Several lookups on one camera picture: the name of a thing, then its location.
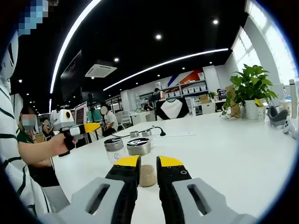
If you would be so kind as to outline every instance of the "cork coaster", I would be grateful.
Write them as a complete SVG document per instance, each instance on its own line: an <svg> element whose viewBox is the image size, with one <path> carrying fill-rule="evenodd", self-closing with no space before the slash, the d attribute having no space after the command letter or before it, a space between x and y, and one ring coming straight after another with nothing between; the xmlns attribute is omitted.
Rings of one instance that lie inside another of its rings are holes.
<svg viewBox="0 0 299 224"><path fill-rule="evenodd" d="M141 165L139 186L149 187L157 182L155 169L151 165Z"/></svg>

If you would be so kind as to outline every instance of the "air conditioner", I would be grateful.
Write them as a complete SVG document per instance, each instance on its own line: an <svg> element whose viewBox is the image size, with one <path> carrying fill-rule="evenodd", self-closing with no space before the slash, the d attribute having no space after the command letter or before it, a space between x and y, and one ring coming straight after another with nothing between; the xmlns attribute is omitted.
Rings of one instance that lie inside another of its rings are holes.
<svg viewBox="0 0 299 224"><path fill-rule="evenodd" d="M85 74L85 77L105 78L116 69L117 68L108 65L94 64Z"/></svg>

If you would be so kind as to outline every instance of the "metal jar lid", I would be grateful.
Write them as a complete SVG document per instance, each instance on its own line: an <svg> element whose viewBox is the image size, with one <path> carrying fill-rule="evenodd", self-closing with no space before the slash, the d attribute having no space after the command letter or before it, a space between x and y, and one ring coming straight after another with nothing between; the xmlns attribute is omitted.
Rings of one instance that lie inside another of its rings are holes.
<svg viewBox="0 0 299 224"><path fill-rule="evenodd" d="M121 138L111 138L104 141L105 149L107 152L116 152L123 148Z"/></svg>
<svg viewBox="0 0 299 224"><path fill-rule="evenodd" d="M130 132L130 137L131 138L139 137L139 132L138 131Z"/></svg>
<svg viewBox="0 0 299 224"><path fill-rule="evenodd" d="M141 134L142 134L142 137L150 137L150 136L152 136L150 129L141 132Z"/></svg>
<svg viewBox="0 0 299 224"><path fill-rule="evenodd" d="M127 143L129 155L146 155L150 153L151 146L148 138L138 138Z"/></svg>

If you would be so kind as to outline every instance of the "striped shirt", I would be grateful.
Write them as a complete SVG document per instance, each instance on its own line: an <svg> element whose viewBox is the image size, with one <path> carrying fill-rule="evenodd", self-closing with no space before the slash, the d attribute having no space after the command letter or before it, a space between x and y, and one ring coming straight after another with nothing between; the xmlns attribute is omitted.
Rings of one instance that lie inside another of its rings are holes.
<svg viewBox="0 0 299 224"><path fill-rule="evenodd" d="M20 157L16 137L19 131L9 92L0 80L0 158L20 200L36 216L41 216L51 212L50 204Z"/></svg>

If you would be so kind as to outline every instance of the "led light strip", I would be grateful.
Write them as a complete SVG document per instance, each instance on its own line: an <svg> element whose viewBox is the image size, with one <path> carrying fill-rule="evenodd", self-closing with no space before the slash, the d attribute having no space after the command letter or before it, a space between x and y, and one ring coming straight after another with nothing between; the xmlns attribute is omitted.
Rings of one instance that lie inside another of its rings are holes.
<svg viewBox="0 0 299 224"><path fill-rule="evenodd" d="M76 30L78 29L78 27L80 26L81 22L97 6L97 4L100 1L101 0L93 0L91 3L89 3L89 5L83 10L83 12L77 18L77 20L75 21L75 23L71 27L68 35L66 36L66 38L64 40L64 43L63 43L63 45L60 49L56 64L55 64L55 68L54 68L54 72L53 72L53 76L52 76L51 88L50 88L50 93L51 94L53 93L54 84L55 84L56 76L57 76L57 73L58 73L58 68L59 68L59 65L61 63L62 57L65 53L65 50L66 50L67 46L69 45L72 37L74 36L74 34L75 34Z"/></svg>
<svg viewBox="0 0 299 224"><path fill-rule="evenodd" d="M51 113L52 99L49 100L49 113Z"/></svg>
<svg viewBox="0 0 299 224"><path fill-rule="evenodd" d="M113 87L113 86L115 86L115 85L117 85L117 84L119 84L119 83L122 83L123 81L126 81L126 80L128 80L129 78L132 78L132 77L134 77L134 76L140 75L140 74L142 74L142 73L144 73L144 72L146 72L146 71L149 71L149 70L158 68L158 67L160 67L160 66L163 66L163 65L166 65L166 64L170 64L170 63L172 63L172 62L177 62L177 61L180 61L180 60L189 58L189 57L195 57L195 56L198 56L198 55L205 55L205 54L209 54L209 53L215 53L215 52L226 51L226 50L228 50L228 48L217 49L217 50L208 50L208 51L203 51L203 52L199 52L199 53L196 53L196 54L186 55L186 56L183 56L183 57L179 57L179 58L176 58L176 59L172 59L172 60L170 60L170 61L163 62L163 63L161 63L161 64L157 64L157 65L155 65L155 66L153 66L153 67L147 68L147 69L142 70L142 71L140 71L140 72L137 72L137 73L135 73L135 74L133 74L133 75L131 75L131 76L129 76L129 77L126 77L126 78L122 79L121 81L118 81L117 83L114 83L114 84L112 84L111 86L108 86L107 88L103 89L103 91L106 91L107 89L110 89L111 87Z"/></svg>

